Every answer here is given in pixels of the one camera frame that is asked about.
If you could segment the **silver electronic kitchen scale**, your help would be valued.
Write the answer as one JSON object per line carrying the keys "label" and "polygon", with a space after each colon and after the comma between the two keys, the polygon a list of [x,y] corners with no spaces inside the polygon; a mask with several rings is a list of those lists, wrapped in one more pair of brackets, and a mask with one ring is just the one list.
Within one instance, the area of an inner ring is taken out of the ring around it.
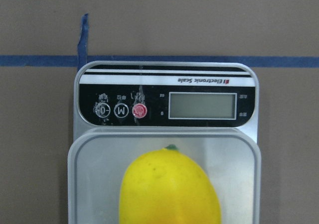
{"label": "silver electronic kitchen scale", "polygon": [[129,164],[167,146],[212,182],[224,224],[257,224],[259,81],[239,63],[94,61],[74,81],[68,221],[116,224]]}

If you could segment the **yellow mango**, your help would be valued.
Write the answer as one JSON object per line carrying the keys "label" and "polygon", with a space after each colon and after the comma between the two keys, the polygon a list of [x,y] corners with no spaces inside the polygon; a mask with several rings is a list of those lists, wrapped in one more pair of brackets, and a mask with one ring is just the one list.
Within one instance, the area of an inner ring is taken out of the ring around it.
{"label": "yellow mango", "polygon": [[219,224],[219,200],[203,169],[178,148],[145,153],[126,169],[121,224]]}

